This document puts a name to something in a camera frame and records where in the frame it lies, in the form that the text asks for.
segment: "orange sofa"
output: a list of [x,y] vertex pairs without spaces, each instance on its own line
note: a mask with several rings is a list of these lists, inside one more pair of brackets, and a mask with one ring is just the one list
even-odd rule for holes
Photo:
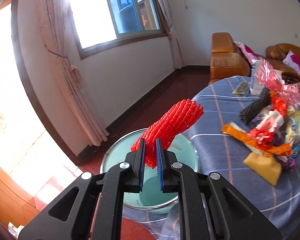
[[211,40],[210,82],[232,76],[250,76],[250,65],[240,53],[229,33],[213,33]]
[[265,59],[268,60],[275,69],[282,71],[283,75],[285,74],[300,79],[300,76],[295,70],[282,62],[289,53],[289,50],[292,50],[300,59],[300,47],[289,43],[279,43],[274,46],[269,46],[266,48]]

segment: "pink plastic bag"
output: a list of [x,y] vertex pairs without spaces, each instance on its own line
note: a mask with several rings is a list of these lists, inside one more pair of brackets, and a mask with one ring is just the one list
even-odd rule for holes
[[260,59],[259,68],[255,74],[257,80],[269,88],[287,102],[288,106],[293,106],[295,110],[300,107],[300,82],[282,85],[275,73],[273,66],[265,59]]

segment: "plastic bucket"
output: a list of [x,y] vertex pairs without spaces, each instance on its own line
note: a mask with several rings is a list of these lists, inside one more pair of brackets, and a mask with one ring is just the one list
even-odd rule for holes
[[[100,173],[108,171],[112,166],[125,160],[130,147],[142,132],[141,129],[131,132],[116,141],[106,152],[100,168]],[[198,171],[198,154],[191,142],[182,134],[178,134],[170,148],[176,154],[177,160]],[[124,193],[123,205],[132,209],[151,211],[155,213],[168,213],[170,208],[178,202],[177,193],[162,193],[159,189],[157,168],[145,166],[144,185],[142,192]]]

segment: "bucket rim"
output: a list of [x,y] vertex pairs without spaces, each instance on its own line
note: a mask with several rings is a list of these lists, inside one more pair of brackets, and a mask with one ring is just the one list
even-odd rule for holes
[[[147,128],[142,128],[142,129],[139,129],[139,130],[135,130],[135,131],[132,131],[124,136],[122,136],[120,139],[118,139],[108,150],[107,152],[105,153],[105,155],[103,156],[103,159],[102,159],[102,162],[101,162],[101,165],[100,165],[100,174],[103,173],[103,165],[106,161],[106,158],[107,156],[109,155],[110,151],[112,150],[112,148],[123,138],[129,136],[130,134],[132,133],[135,133],[135,132],[139,132],[139,131],[144,131],[146,130]],[[184,136],[183,134],[179,133],[184,139],[186,139],[186,141],[188,141],[193,150],[194,150],[194,153],[196,155],[196,162],[195,162],[195,167],[194,167],[194,172],[198,172],[198,167],[199,167],[199,155],[198,155],[198,151],[197,149],[194,147],[194,145],[192,144],[192,142],[186,137]],[[125,204],[123,203],[123,206],[125,207],[128,207],[128,208],[132,208],[132,209],[135,209],[135,210],[142,210],[142,211],[151,211],[151,210],[157,210],[157,209],[160,209],[160,208],[164,208],[164,207],[167,207],[167,206],[170,206],[172,203],[177,203],[178,202],[178,196],[172,198],[171,200],[165,202],[165,203],[161,203],[159,205],[154,205],[154,206],[146,206],[146,207],[138,207],[138,206],[133,206],[133,205],[129,205],[129,204]]]

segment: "window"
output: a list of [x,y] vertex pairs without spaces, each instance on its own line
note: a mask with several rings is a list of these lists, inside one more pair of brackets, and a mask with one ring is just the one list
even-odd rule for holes
[[69,0],[69,5],[81,58],[166,35],[155,0]]

